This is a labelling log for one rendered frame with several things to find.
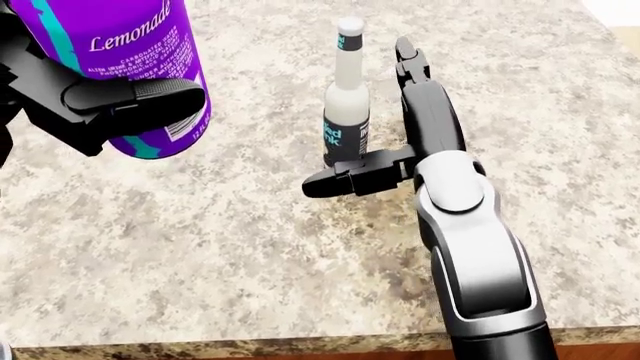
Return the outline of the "white milk bottle dark label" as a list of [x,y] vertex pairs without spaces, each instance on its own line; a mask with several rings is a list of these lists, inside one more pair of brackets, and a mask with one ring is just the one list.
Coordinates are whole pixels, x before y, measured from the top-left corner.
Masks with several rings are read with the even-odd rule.
[[325,92],[323,160],[327,167],[355,161],[367,151],[370,94],[362,77],[365,23],[343,17],[337,24],[334,81]]

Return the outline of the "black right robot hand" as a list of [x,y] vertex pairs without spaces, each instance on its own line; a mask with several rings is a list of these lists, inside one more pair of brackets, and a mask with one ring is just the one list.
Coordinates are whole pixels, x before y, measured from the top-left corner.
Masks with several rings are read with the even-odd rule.
[[464,151],[466,143],[450,98],[436,80],[422,50],[405,36],[395,44],[396,79],[401,92],[407,145],[368,152],[359,160],[338,162],[302,183],[309,198],[365,196],[397,188],[414,176],[417,164],[443,151]]

